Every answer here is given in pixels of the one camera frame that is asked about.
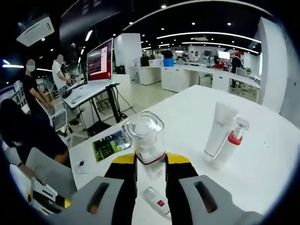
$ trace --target white table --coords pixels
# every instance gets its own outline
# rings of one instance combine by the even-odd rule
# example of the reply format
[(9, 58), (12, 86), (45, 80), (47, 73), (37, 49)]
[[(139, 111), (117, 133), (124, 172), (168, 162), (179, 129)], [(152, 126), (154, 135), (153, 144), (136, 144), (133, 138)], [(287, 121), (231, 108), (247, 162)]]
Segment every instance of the white table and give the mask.
[[(217, 101), (238, 109), (239, 117), (247, 119), (250, 126), (243, 134), (242, 144), (221, 172), (213, 170), (202, 158)], [(228, 190), (233, 203), (241, 209), (266, 214), (285, 189), (297, 162), (300, 130), (280, 115), (247, 99), (198, 85), (148, 110), (165, 123), (166, 151), (189, 158), (199, 175), (209, 176)], [(133, 148), (130, 148), (96, 163), (92, 142), (119, 129), (120, 124), (117, 124), (70, 149), (72, 172), (78, 189), (95, 176), (103, 176), (116, 157), (133, 152)], [(75, 171), (76, 162), (82, 160), (89, 167), (88, 174), (77, 174)], [(164, 194), (164, 176), (150, 181), (140, 164), (137, 174), (138, 197), (132, 224), (171, 224), (159, 216), (140, 195), (148, 186)]]
[(190, 65), (176, 65), (174, 67), (162, 67), (162, 87), (165, 90), (179, 92), (195, 84), (192, 77), (198, 78), (196, 73), (208, 73), (213, 75), (212, 88), (229, 92), (230, 79), (243, 82), (260, 89), (258, 83), (249, 77), (240, 76), (227, 71), (207, 67)]

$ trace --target desk leg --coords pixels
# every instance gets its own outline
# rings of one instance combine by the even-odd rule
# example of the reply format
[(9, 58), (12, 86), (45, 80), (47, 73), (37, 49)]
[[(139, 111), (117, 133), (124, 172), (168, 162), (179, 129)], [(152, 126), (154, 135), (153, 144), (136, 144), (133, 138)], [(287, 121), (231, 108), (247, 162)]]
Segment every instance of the desk leg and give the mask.
[(101, 121), (101, 118), (100, 118), (100, 115), (99, 115), (99, 112), (98, 112), (98, 109), (97, 109), (97, 107), (96, 107), (96, 104), (95, 104), (94, 100), (91, 99), (90, 101), (92, 102), (92, 105), (93, 105), (93, 107), (94, 107), (94, 109), (95, 109), (95, 113), (96, 113), (96, 115), (97, 115), (97, 117), (98, 117), (98, 120), (99, 120), (100, 122), (102, 122), (102, 121)]
[(112, 112), (113, 112), (114, 118), (116, 119), (116, 122), (119, 123), (119, 122), (121, 122), (121, 119), (120, 119), (120, 116), (119, 116), (119, 113), (118, 113), (118, 110), (117, 110), (117, 107), (116, 107), (115, 102), (117, 100), (114, 98), (113, 88), (106, 87), (106, 91), (107, 91), (107, 94), (108, 94), (109, 102), (111, 103), (111, 106), (112, 106)]

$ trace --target small white bottle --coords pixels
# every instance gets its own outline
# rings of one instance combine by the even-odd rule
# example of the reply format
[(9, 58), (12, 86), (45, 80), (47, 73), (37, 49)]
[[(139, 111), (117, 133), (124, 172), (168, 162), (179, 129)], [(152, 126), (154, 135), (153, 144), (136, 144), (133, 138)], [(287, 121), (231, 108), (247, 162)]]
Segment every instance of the small white bottle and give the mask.
[(166, 216), (170, 214), (170, 208), (167, 199), (164, 198), (157, 190), (153, 187), (149, 187), (143, 192), (143, 198), (146, 202), (155, 209), (160, 215)]
[(237, 118), (236, 122), (238, 123), (238, 127), (229, 132), (227, 139), (224, 141), (217, 156), (212, 161), (212, 164), (216, 169), (221, 169), (224, 166), (236, 148), (241, 144), (243, 139), (242, 130), (248, 130), (249, 128), (249, 123), (246, 120)]

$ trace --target white shirt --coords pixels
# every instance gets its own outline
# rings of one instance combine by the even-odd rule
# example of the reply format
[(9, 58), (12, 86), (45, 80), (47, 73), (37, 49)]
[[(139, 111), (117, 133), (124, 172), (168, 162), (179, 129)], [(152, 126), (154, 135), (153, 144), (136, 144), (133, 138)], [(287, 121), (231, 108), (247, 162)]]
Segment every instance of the white shirt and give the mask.
[(67, 84), (65, 81), (61, 80), (57, 75), (59, 72), (61, 72), (60, 68), (61, 68), (61, 64), (59, 64), (56, 60), (54, 60), (52, 64), (52, 76), (58, 90), (66, 86)]

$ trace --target air conditioner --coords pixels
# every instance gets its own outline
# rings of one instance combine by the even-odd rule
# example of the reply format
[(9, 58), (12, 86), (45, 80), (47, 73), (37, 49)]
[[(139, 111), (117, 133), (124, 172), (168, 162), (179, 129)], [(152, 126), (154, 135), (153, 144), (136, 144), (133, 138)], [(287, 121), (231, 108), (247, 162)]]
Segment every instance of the air conditioner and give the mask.
[(30, 27), (25, 27), (20, 36), (17, 38), (18, 42), (29, 47), (41, 40), (44, 37), (54, 33), (54, 28), (51, 23), (50, 17), (44, 17), (43, 19), (37, 20), (36, 23), (30, 24)]

